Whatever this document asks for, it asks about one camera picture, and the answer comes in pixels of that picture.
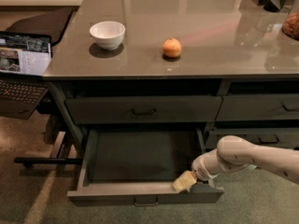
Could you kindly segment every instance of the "desk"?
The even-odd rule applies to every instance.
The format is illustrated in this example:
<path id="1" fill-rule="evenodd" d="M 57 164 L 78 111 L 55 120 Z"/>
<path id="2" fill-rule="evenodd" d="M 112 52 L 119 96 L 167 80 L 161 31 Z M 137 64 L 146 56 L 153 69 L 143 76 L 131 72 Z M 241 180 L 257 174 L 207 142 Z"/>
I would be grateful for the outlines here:
<path id="1" fill-rule="evenodd" d="M 85 153 L 78 190 L 69 196 L 125 203 L 152 195 L 153 203 L 158 196 L 159 203 L 215 202 L 221 191 L 209 185 L 213 190 L 205 196 L 200 190 L 207 188 L 205 184 L 195 191 L 201 198 L 173 195 L 169 180 L 188 167 L 186 156 L 192 159 L 201 147 L 214 148 L 226 134 L 263 145 L 296 147 L 299 42 L 280 31 L 286 16 L 263 11 L 250 0 L 84 0 L 44 74 L 77 151 Z M 107 52 L 94 44 L 89 29 L 100 21 L 126 26 L 118 49 Z M 182 45 L 175 61 L 163 56 L 168 37 Z M 140 182 L 146 175 L 126 179 L 120 174 L 130 162 L 121 164 L 121 154 L 134 153 L 136 158 L 139 150 L 140 156 L 153 157 L 145 148 L 158 148 L 159 140 L 165 159 L 180 164 L 178 143 L 192 143 L 183 148 L 190 153 L 183 154 L 182 165 L 175 163 L 171 175 L 164 173 L 171 169 L 168 164 L 149 168 L 159 182 L 146 185 Z M 146 145 L 129 147 L 135 141 Z M 118 143 L 121 154 L 107 151 Z M 166 147 L 175 147 L 175 156 L 167 156 Z M 109 165 L 117 163 L 114 169 L 100 161 L 108 155 L 118 157 L 106 160 Z M 135 171 L 143 163 L 137 160 Z M 97 168 L 107 175 L 106 181 L 99 181 L 103 172 Z M 161 182 L 163 176 L 167 182 Z"/>

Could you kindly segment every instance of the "glossy table surface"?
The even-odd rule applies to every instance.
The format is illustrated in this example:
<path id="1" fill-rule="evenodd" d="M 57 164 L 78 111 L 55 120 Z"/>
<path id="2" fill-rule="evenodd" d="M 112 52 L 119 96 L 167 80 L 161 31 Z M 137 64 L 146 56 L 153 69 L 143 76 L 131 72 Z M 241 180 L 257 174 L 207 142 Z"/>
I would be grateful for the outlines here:
<path id="1" fill-rule="evenodd" d="M 287 14 L 251 0 L 84 0 L 44 78 L 299 77 L 299 41 L 281 32 Z M 118 49 L 94 43 L 100 21 L 125 25 Z M 179 59 L 164 58 L 168 37 L 180 41 Z"/>

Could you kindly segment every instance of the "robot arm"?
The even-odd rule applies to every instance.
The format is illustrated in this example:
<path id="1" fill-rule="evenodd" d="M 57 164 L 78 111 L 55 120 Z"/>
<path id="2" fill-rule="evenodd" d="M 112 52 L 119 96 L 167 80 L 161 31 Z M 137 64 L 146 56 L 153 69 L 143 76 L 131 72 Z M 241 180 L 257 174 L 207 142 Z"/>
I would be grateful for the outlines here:
<path id="1" fill-rule="evenodd" d="M 299 184 L 298 151 L 257 146 L 236 136 L 223 137 L 216 149 L 197 157 L 192 163 L 192 170 L 200 180 L 255 167 Z"/>

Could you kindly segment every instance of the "black chair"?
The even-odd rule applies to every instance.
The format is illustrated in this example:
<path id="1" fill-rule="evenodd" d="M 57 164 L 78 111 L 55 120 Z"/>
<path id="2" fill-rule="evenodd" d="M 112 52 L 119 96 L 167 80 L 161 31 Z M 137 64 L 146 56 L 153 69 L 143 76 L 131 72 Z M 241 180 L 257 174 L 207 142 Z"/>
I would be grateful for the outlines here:
<path id="1" fill-rule="evenodd" d="M 64 36 L 64 31 L 70 21 L 70 18 L 74 12 L 73 7 L 63 7 L 57 10 L 47 12 L 39 16 L 35 16 L 28 19 L 23 19 L 14 22 L 10 27 L 6 29 L 8 32 L 27 33 L 27 34 L 42 34 L 51 36 L 51 44 L 57 45 Z M 36 157 L 16 157 L 16 163 L 22 163 L 25 167 L 30 167 L 34 163 L 46 163 L 46 164 L 82 164 L 82 159 L 68 159 L 61 158 L 63 153 L 63 146 L 66 140 L 66 127 L 64 123 L 60 121 L 61 115 L 55 102 L 53 101 L 50 93 L 48 92 L 36 110 L 40 114 L 51 114 L 49 122 L 59 123 L 54 146 L 50 156 L 48 158 L 36 158 Z"/>
<path id="2" fill-rule="evenodd" d="M 63 38 L 64 31 L 74 12 L 72 7 L 63 7 L 45 14 L 14 22 L 6 31 L 27 34 L 50 35 L 52 45 Z"/>

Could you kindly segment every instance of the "drawer front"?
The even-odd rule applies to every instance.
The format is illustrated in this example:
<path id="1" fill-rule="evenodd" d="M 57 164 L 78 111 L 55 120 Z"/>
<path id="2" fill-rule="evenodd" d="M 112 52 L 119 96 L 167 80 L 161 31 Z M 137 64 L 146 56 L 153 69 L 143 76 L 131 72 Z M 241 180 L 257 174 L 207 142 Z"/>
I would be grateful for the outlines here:
<path id="1" fill-rule="evenodd" d="M 220 97 L 139 96 L 66 100 L 76 124 L 213 121 Z"/>
<path id="2" fill-rule="evenodd" d="M 299 95 L 223 97 L 217 121 L 299 119 Z"/>
<path id="3" fill-rule="evenodd" d="M 206 148 L 214 149 L 218 141 L 226 135 L 235 135 L 256 145 L 270 147 L 299 147 L 299 129 L 266 128 L 266 129 L 221 129 L 209 132 Z"/>

